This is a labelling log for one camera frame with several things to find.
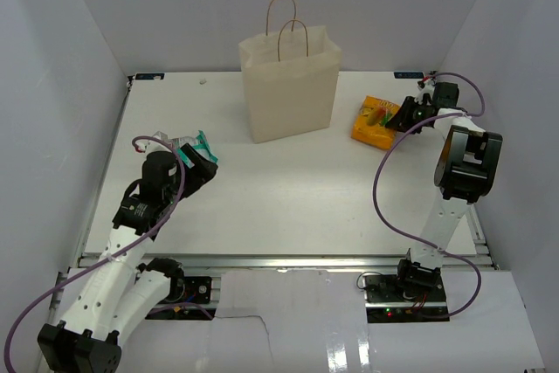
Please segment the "teal white snack bag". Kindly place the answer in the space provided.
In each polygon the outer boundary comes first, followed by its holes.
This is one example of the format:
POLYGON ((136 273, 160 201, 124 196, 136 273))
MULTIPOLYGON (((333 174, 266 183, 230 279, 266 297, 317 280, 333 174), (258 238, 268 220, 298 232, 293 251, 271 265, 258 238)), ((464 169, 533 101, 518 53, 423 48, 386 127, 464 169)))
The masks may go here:
POLYGON ((169 145, 171 148, 177 151, 178 155, 181 156, 184 164, 188 168, 192 168, 194 163, 189 159, 184 152, 180 151, 185 144, 189 144, 202 158, 208 160, 209 162, 217 163, 218 159, 210 151, 210 145, 207 141, 205 133, 202 130, 198 131, 196 137, 183 136, 176 138, 169 138, 165 133, 158 131, 153 136, 169 145))

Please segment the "orange snack bag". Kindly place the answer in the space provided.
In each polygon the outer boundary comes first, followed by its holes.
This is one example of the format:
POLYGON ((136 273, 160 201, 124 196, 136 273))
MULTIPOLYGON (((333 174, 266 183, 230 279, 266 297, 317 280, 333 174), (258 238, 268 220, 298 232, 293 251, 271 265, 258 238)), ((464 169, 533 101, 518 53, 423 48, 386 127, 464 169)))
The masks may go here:
POLYGON ((399 109, 400 106, 395 103, 367 96, 355 118, 351 138, 378 149, 390 149, 396 130, 386 125, 399 109))

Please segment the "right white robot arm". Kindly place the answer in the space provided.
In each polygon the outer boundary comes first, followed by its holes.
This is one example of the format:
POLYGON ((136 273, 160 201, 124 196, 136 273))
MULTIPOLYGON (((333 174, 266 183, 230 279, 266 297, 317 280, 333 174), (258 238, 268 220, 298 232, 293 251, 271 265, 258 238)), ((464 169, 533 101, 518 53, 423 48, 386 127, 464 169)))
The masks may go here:
POLYGON ((418 134, 435 128, 445 136, 434 171, 435 200, 419 241, 398 264, 396 295, 413 302, 436 289, 441 280, 444 252, 459 222, 473 204, 493 187, 502 135, 477 126, 458 107, 459 86, 433 76, 418 82, 418 95, 405 98, 387 126, 418 134))

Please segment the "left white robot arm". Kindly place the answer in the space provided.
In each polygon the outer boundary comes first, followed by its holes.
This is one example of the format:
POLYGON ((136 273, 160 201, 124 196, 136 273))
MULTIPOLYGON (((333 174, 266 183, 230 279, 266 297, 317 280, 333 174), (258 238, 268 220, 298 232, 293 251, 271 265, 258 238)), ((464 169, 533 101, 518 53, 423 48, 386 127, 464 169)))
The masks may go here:
POLYGON ((140 178, 125 189, 99 266, 55 325, 45 324, 38 346, 53 372, 114 372, 122 348, 150 310, 183 296, 183 269, 173 259, 142 258, 176 205, 217 174, 217 158, 202 135, 182 143, 143 137, 140 178))

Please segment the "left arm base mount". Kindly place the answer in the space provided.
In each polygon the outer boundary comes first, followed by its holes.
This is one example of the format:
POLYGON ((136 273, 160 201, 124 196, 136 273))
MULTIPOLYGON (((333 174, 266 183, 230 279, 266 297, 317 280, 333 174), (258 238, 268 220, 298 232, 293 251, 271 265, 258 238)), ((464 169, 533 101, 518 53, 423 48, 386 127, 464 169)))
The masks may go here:
POLYGON ((209 309, 208 317, 199 308, 210 303, 212 277, 188 276, 184 273, 181 263, 164 258, 153 259, 144 265, 141 271, 156 271, 169 279, 168 295, 146 316, 148 320, 210 321, 215 314, 214 309, 209 309))

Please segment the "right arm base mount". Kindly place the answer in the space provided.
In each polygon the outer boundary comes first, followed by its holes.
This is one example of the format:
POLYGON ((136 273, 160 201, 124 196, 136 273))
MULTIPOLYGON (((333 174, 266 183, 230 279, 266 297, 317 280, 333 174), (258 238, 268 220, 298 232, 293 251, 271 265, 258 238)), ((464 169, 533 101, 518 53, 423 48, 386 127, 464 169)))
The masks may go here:
POLYGON ((368 324, 450 320, 441 279, 430 291, 405 292, 395 274, 365 272, 357 277, 355 285, 363 292, 368 324))

